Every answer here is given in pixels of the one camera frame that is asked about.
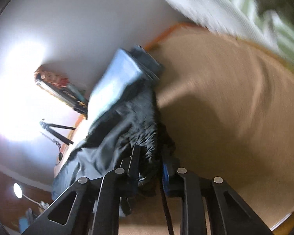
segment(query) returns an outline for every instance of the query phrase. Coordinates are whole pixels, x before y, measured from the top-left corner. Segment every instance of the metal rivet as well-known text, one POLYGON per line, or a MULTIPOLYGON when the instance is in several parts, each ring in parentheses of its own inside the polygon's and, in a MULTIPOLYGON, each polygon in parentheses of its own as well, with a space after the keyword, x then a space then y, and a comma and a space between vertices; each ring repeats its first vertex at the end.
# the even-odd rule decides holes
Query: metal rivet
POLYGON ((215 183, 222 183, 222 182, 223 182, 223 179, 222 179, 221 177, 215 177, 215 178, 213 179, 213 181, 214 181, 215 183))
POLYGON ((114 172, 115 172, 116 174, 123 174, 124 171, 125 171, 125 170, 124 170, 123 168, 117 168, 117 169, 115 169, 114 172))
POLYGON ((84 183, 87 183, 88 178, 87 177, 80 177, 77 181, 81 184, 84 184, 84 183))
POLYGON ((177 173, 180 173, 180 174, 185 174, 187 172, 187 169, 183 168, 183 167, 180 167, 177 169, 177 173))

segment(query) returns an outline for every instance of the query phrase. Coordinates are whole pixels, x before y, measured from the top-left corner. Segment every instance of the black fabric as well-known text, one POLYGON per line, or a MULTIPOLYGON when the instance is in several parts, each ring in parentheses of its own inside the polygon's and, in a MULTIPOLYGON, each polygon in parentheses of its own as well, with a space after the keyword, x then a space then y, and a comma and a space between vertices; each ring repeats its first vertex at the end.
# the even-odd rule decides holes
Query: black fabric
POLYGON ((152 81, 140 78, 128 85, 121 98, 90 127, 53 182, 55 200, 80 177, 103 177, 129 157, 134 145, 143 147, 140 156, 139 187, 157 174, 160 150, 172 151, 174 143, 159 122, 152 81))

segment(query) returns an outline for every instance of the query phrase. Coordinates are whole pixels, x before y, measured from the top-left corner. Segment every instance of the striped cloth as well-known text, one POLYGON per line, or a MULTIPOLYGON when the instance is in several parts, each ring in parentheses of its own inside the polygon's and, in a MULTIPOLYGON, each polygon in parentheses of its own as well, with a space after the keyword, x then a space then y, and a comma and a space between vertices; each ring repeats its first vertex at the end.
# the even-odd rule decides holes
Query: striped cloth
POLYGON ((195 23, 270 48, 294 72, 294 0, 167 0, 195 23))

